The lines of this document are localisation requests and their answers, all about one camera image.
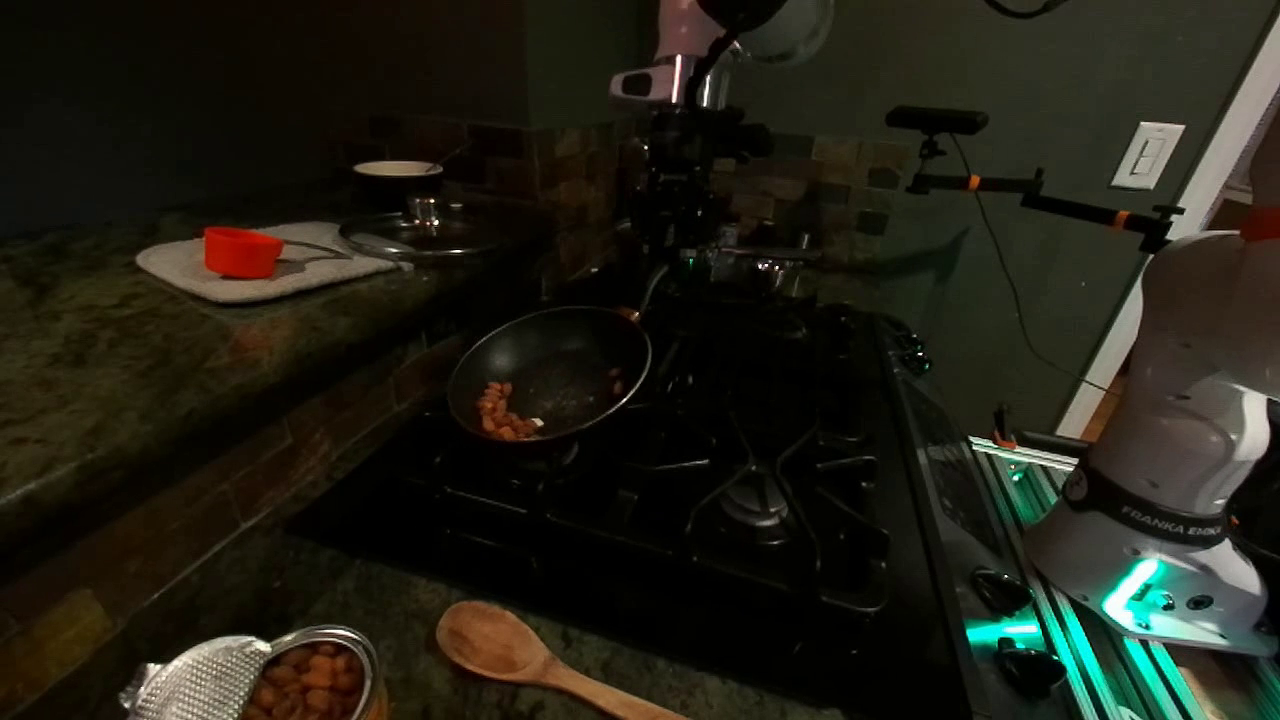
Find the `light switch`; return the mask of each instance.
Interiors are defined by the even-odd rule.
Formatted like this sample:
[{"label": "light switch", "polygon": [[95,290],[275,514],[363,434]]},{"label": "light switch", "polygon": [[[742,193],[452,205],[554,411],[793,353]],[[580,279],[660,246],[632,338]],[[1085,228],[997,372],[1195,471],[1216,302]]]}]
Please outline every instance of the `light switch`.
[{"label": "light switch", "polygon": [[1117,187],[1158,187],[1167,157],[1185,139],[1190,122],[1164,122],[1164,119],[1139,119],[1128,152],[1119,157],[1119,167],[1111,177]]}]

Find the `gas stove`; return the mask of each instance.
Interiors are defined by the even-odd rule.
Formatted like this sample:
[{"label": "gas stove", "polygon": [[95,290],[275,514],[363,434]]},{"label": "gas stove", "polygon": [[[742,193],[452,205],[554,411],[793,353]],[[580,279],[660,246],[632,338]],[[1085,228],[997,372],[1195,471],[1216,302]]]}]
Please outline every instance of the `gas stove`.
[{"label": "gas stove", "polygon": [[655,302],[645,327],[613,419],[517,449],[430,408],[297,523],[812,707],[1093,714],[1005,468],[927,398],[906,322]]}]

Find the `cutting board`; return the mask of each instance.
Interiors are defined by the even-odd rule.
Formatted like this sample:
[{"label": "cutting board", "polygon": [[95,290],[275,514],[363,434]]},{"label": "cutting board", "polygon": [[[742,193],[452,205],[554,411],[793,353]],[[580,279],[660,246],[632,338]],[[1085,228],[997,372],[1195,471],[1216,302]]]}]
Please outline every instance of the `cutting board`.
[{"label": "cutting board", "polygon": [[136,251],[136,266],[210,302],[264,302],[264,298],[349,285],[349,279],[382,276],[395,266],[395,258],[352,257],[341,240],[341,228],[327,220],[267,223],[259,230],[286,240],[282,272],[274,279],[224,279],[210,272],[199,237],[153,243]]}]

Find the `granite countertop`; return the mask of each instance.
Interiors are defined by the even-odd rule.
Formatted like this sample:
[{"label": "granite countertop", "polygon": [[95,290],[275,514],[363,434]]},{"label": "granite countertop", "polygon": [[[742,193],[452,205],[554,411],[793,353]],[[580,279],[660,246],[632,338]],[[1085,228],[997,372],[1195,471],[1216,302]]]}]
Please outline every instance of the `granite countertop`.
[{"label": "granite countertop", "polygon": [[199,228],[157,220],[0,243],[4,561],[33,551],[52,520],[75,523],[126,486],[166,485],[177,451],[230,443],[275,398],[423,332],[434,302],[477,276],[438,265],[230,309],[132,265]]},{"label": "granite countertop", "polygon": [[[550,690],[492,684],[452,668],[438,642],[438,621],[468,593],[458,584],[409,575],[359,556],[313,543],[286,523],[256,526],[199,564],[186,584],[161,597],[95,660],[43,695],[33,720],[108,720],[126,714],[117,690],[136,680],[139,662],[166,662],[212,635],[286,635],[303,624],[359,628],[388,677],[394,720],[587,720],[587,702]],[[550,649],[571,668],[650,695],[684,714],[753,714],[753,720],[839,720],[835,707],[804,707],[785,695],[708,677],[605,635],[519,613]]]}]

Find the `black stovetop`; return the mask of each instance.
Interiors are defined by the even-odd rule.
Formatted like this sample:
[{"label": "black stovetop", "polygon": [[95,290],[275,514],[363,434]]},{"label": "black stovetop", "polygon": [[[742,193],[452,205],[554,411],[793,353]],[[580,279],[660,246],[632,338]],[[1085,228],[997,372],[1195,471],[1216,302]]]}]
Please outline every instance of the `black stovetop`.
[{"label": "black stovetop", "polygon": [[645,392],[599,429],[503,449],[430,408],[300,526],[817,707],[976,714],[906,327],[650,322]]}]

